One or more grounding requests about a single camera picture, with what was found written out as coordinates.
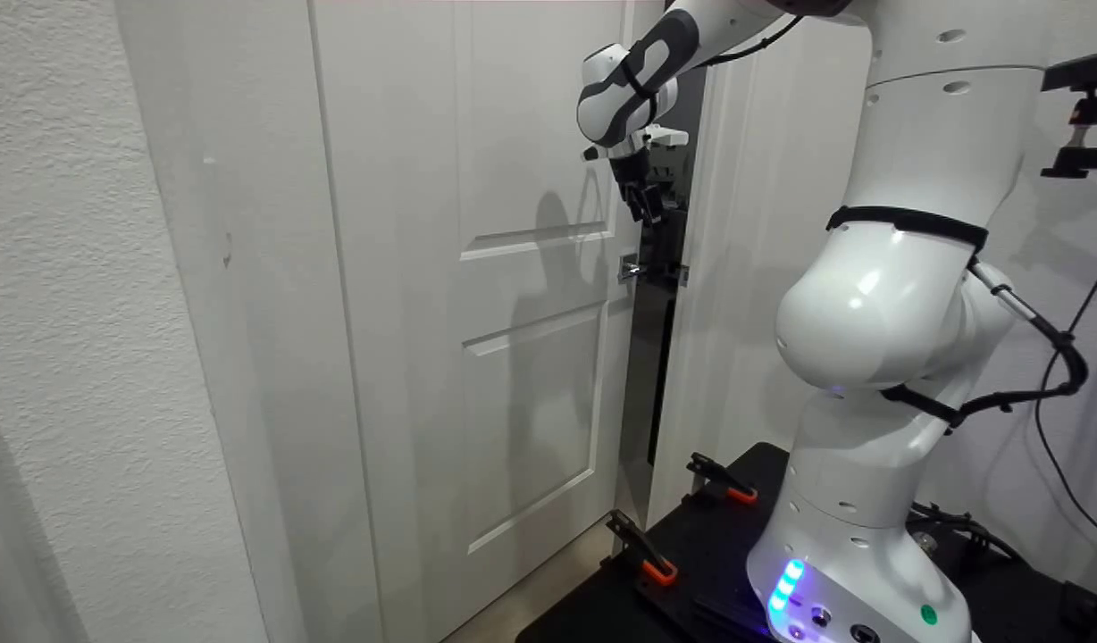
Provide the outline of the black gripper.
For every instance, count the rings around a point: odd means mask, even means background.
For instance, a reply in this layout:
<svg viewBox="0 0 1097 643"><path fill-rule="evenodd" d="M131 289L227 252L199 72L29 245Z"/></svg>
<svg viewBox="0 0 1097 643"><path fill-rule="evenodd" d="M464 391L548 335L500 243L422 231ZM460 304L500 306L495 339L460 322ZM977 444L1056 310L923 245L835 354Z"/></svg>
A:
<svg viewBox="0 0 1097 643"><path fill-rule="evenodd" d="M652 148L614 156L610 173L630 215L643 226L656 226L680 208L677 184Z"/></svg>

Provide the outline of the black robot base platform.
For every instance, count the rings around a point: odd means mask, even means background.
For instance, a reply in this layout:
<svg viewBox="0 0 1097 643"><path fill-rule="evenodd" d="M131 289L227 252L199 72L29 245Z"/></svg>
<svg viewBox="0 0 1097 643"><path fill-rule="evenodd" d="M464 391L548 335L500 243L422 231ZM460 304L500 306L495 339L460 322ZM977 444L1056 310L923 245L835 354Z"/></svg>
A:
<svg viewBox="0 0 1097 643"><path fill-rule="evenodd" d="M707 487L643 529L677 559L677 587L652 587L614 538L614 553L515 643L773 643L745 559L766 531L785 454L758 444L729 471L760 493L753 506ZM1040 576L971 515L915 502L913 537L969 597L984 643L1097 643L1097 594Z"/></svg>

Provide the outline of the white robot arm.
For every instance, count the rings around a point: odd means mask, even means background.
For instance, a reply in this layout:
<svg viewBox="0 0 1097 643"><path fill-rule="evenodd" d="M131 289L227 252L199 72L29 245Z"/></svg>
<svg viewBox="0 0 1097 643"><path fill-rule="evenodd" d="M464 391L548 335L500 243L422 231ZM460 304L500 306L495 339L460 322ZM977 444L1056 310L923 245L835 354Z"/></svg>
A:
<svg viewBox="0 0 1097 643"><path fill-rule="evenodd" d="M1017 179L1061 0L672 0L581 56L577 123L614 166L680 76L773 22L871 35L855 166L827 245L784 294L776 346L820 395L747 583L776 643L978 643L965 594L913 538L930 451L1013 326L978 260Z"/></svg>

